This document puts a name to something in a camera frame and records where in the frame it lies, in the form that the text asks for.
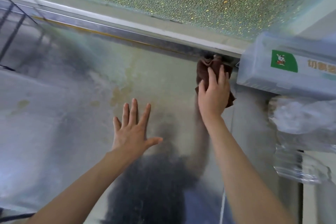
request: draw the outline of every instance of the cartoon rabbit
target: cartoon rabbit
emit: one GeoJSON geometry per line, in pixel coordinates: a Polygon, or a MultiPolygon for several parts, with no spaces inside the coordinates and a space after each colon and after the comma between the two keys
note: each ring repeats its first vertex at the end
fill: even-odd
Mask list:
{"type": "Polygon", "coordinates": [[[281,65],[281,66],[284,66],[285,65],[285,56],[284,55],[279,55],[277,54],[278,56],[278,61],[276,62],[278,65],[281,65]]]}

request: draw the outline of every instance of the plastic box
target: plastic box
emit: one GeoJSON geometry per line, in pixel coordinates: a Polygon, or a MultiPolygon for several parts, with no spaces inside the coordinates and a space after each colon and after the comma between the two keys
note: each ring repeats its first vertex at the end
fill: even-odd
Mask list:
{"type": "Polygon", "coordinates": [[[241,55],[237,83],[280,95],[336,99],[336,45],[264,32],[241,55]]]}

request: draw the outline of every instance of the brown cloth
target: brown cloth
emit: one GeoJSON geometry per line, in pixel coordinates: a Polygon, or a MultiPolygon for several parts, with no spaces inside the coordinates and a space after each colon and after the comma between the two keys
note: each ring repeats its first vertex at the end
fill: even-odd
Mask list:
{"type": "MultiPolygon", "coordinates": [[[[224,72],[228,72],[229,73],[229,78],[231,77],[231,73],[232,73],[232,67],[230,67],[229,65],[226,65],[222,62],[221,57],[220,56],[215,56],[213,58],[202,58],[201,60],[198,61],[197,63],[197,77],[196,77],[196,83],[197,85],[201,82],[201,80],[204,81],[204,86],[205,86],[205,90],[208,89],[209,87],[209,74],[208,74],[208,67],[211,67],[212,70],[215,72],[216,74],[216,79],[218,81],[218,77],[219,77],[219,69],[221,68],[221,65],[224,65],[224,72]]],[[[198,86],[195,88],[196,93],[198,95],[198,86]]],[[[233,105],[233,101],[236,98],[233,96],[232,92],[230,91],[230,96],[229,96],[229,102],[227,103],[226,108],[230,107],[233,105]]]]}

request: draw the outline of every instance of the forearm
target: forearm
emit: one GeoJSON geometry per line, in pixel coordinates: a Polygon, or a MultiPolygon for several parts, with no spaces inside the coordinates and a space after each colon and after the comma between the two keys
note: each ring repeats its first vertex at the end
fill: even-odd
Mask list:
{"type": "Polygon", "coordinates": [[[36,213],[27,224],[81,224],[108,186],[132,163],[122,148],[105,157],[36,213]]]}
{"type": "Polygon", "coordinates": [[[238,224],[294,223],[267,188],[221,117],[205,121],[221,169],[225,192],[238,224]]]}

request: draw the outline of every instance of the person's left hand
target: person's left hand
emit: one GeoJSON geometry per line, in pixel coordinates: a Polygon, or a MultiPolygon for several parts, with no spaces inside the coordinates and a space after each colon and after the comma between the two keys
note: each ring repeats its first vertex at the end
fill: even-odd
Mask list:
{"type": "Polygon", "coordinates": [[[134,159],[139,158],[149,147],[162,142],[161,137],[152,137],[146,140],[145,131],[151,112],[151,105],[147,104],[146,109],[137,124],[138,103],[135,98],[132,100],[131,111],[128,103],[124,104],[122,122],[117,117],[113,118],[114,141],[112,150],[122,147],[127,153],[132,154],[134,159]]]}

